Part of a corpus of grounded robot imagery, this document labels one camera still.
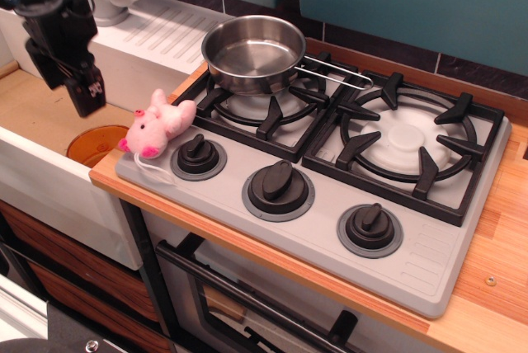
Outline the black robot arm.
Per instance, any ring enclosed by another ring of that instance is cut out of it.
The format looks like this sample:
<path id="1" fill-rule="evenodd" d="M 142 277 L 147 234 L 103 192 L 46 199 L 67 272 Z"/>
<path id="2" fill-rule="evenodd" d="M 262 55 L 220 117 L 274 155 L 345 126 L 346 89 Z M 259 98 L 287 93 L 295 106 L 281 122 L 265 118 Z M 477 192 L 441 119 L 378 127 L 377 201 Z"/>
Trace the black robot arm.
<path id="1" fill-rule="evenodd" d="M 52 90 L 64 86 L 79 116 L 106 105 L 105 84 L 88 46 L 97 34 L 93 0 L 1 0 L 23 18 L 25 48 Z"/>

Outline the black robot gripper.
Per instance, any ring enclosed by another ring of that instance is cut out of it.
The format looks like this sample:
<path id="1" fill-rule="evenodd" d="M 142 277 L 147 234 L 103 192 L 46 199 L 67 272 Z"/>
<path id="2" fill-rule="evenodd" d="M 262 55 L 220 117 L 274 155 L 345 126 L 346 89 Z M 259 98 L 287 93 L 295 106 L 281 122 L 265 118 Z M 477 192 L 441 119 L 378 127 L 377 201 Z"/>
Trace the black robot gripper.
<path id="1" fill-rule="evenodd" d="M 37 0 L 16 7 L 30 39 L 25 48 L 47 86 L 63 86 L 60 68 L 74 73 L 65 80 L 73 105 L 82 118 L 106 105 L 105 84 L 88 50 L 97 33 L 93 0 Z"/>

